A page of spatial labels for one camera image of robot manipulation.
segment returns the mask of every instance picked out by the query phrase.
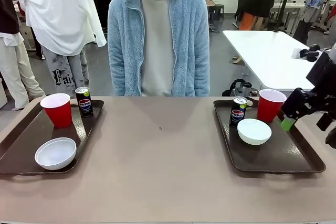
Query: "black pole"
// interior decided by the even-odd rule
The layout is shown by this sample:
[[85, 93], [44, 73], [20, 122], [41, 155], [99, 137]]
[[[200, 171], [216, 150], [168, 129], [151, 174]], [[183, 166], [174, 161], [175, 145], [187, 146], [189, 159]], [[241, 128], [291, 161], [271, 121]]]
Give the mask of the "black pole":
[[277, 22], [277, 25], [276, 25], [276, 27], [274, 29], [274, 31], [276, 33], [279, 31], [280, 23], [281, 23], [282, 18], [283, 18], [283, 13], [285, 12], [286, 4], [287, 4], [287, 0], [283, 0], [281, 11], [280, 11], [280, 13], [278, 15], [278, 22]]

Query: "red plastic cup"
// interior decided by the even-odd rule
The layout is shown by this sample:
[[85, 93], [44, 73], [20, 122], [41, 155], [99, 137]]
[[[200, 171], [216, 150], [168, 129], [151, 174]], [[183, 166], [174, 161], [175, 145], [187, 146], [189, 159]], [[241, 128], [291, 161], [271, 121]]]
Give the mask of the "red plastic cup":
[[68, 94], [49, 95], [40, 104], [55, 127], [66, 128], [72, 124], [70, 96]]
[[286, 100], [287, 97], [277, 90], [261, 90], [257, 116], [258, 119], [265, 123], [271, 123], [280, 112], [281, 106]]

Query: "black pepsi can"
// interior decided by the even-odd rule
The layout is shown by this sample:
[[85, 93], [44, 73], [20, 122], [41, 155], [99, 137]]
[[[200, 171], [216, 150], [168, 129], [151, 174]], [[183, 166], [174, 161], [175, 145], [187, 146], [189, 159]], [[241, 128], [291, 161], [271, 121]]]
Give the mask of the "black pepsi can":
[[235, 97], [232, 101], [230, 114], [230, 127], [236, 128], [238, 123], [245, 118], [247, 99], [245, 97]]
[[83, 118], [88, 118], [89, 116], [92, 116], [93, 108], [91, 103], [90, 89], [87, 87], [77, 88], [75, 90], [75, 93], [80, 115]]

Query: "black tray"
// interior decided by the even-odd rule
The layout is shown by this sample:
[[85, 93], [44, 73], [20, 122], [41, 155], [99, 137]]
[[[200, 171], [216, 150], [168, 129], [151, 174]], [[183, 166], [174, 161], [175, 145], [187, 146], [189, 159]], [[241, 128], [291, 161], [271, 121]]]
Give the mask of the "black tray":
[[[58, 129], [54, 128], [38, 103], [0, 143], [0, 175], [60, 174], [72, 170], [79, 161], [103, 105], [103, 101], [92, 101], [93, 116], [89, 118], [82, 118], [78, 106], [71, 105], [73, 124]], [[58, 137], [68, 137], [76, 142], [75, 158], [63, 169], [45, 170], [35, 162], [35, 153], [41, 145]]]
[[[269, 126], [272, 137], [265, 144], [249, 145], [240, 139], [238, 131], [229, 127], [233, 101], [215, 101], [214, 107], [223, 131], [226, 146], [235, 168], [242, 172], [270, 174], [321, 173], [326, 165], [298, 129], [284, 131], [278, 115]], [[257, 118], [258, 102], [247, 108], [245, 118]]]

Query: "fuzzy blue jacket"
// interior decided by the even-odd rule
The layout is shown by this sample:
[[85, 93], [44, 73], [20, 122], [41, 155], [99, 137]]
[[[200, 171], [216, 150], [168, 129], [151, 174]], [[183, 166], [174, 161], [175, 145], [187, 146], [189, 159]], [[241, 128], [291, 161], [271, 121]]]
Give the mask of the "fuzzy blue jacket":
[[[169, 0], [173, 34], [172, 96], [209, 94], [209, 28], [204, 0]], [[112, 0], [108, 49], [114, 93], [141, 96], [145, 24], [141, 0]]]

